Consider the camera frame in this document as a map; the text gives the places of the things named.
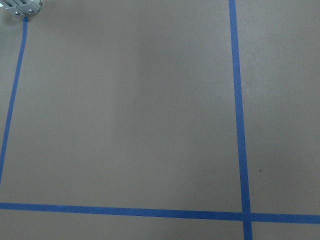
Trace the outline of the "brown paper table mat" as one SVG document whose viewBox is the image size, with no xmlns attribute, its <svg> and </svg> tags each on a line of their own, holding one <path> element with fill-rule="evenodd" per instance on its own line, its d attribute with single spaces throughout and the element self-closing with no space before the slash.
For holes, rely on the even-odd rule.
<svg viewBox="0 0 320 240">
<path fill-rule="evenodd" d="M 317 240 L 317 0 L 0 10 L 3 240 Z"/>
</svg>

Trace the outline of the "aluminium frame post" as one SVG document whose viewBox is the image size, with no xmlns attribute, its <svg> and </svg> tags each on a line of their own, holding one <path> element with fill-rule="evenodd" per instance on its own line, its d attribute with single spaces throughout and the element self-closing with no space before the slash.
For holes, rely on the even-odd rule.
<svg viewBox="0 0 320 240">
<path fill-rule="evenodd" d="M 43 7 L 42 0 L 0 0 L 1 7 L 4 7 L 14 16 L 28 16 L 40 12 Z"/>
</svg>

